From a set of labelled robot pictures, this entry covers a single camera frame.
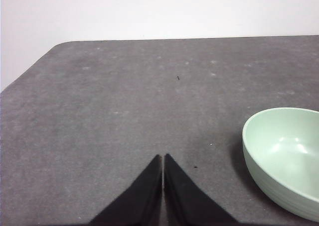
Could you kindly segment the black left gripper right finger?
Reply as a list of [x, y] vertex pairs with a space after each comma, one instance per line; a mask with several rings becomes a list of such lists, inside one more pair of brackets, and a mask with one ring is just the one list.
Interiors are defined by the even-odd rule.
[[237, 223], [191, 180], [170, 154], [164, 157], [164, 189], [174, 216], [183, 226]]

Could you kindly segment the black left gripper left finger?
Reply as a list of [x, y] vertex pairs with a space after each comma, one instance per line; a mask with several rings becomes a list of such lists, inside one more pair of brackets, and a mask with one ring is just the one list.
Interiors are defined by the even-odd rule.
[[91, 226], [146, 226], [162, 193], [161, 156], [156, 155], [135, 181], [90, 222]]

